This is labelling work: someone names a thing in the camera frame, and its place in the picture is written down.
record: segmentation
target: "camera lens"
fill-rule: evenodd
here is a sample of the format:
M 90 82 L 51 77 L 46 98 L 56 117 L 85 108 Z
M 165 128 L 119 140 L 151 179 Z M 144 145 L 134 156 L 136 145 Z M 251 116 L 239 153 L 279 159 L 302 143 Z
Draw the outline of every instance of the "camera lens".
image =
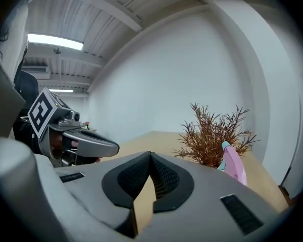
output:
M 74 120 L 78 122 L 80 120 L 80 114 L 75 114 Z

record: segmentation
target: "pink spray bottle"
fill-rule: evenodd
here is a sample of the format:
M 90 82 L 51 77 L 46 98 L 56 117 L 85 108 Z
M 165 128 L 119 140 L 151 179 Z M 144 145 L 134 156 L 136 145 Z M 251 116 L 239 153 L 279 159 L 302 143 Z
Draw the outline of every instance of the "pink spray bottle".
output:
M 247 186 L 247 177 L 240 156 L 228 142 L 222 143 L 224 150 L 223 161 L 218 169 L 225 169 L 225 173 Z

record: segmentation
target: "white column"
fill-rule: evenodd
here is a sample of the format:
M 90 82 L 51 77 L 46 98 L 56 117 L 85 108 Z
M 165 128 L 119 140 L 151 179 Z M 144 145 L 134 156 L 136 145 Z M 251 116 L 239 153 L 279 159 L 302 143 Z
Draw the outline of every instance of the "white column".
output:
M 254 94 L 253 152 L 281 184 L 300 126 L 300 102 L 289 57 L 268 23 L 243 0 L 203 0 L 230 33 L 246 63 Z

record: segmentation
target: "finger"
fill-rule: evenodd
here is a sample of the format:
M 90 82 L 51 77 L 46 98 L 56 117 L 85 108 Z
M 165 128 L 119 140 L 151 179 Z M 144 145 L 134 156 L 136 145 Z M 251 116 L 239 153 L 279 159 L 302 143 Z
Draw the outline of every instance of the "finger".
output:
M 79 143 L 77 141 L 72 141 L 72 147 L 77 148 L 79 146 Z

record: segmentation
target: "light fixture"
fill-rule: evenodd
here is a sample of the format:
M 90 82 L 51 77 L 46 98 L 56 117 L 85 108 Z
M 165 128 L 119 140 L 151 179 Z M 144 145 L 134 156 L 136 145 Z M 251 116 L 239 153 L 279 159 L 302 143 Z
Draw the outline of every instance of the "light fixture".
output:
M 55 90 L 55 89 L 49 89 L 51 92 L 73 92 L 73 90 Z
M 56 46 L 64 46 L 76 50 L 82 50 L 83 48 L 83 43 L 81 42 L 41 34 L 28 34 L 28 41 L 30 43 L 42 43 Z

